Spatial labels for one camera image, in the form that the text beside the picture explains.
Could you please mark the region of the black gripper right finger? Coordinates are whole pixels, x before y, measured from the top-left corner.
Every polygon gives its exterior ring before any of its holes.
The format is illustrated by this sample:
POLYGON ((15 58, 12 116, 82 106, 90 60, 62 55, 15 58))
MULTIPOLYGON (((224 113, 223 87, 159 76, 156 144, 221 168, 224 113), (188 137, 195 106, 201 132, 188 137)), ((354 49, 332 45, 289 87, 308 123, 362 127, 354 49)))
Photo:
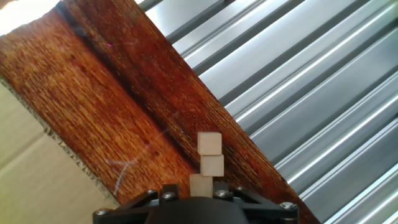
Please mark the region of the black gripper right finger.
POLYGON ((237 205, 248 223, 299 224, 299 208, 296 204, 274 203, 242 186, 232 188, 226 182, 215 182, 213 198, 237 205))

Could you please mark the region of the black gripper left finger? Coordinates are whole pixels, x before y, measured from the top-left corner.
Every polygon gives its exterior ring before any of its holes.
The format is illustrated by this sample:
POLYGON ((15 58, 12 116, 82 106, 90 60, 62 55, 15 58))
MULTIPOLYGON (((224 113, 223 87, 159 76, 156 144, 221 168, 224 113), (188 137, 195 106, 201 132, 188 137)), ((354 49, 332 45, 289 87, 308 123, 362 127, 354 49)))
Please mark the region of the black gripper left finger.
POLYGON ((101 208, 92 214, 93 224, 140 224, 145 223, 155 208, 152 202, 162 205, 179 199, 178 184, 165 184, 160 190, 150 189, 118 208, 101 208))

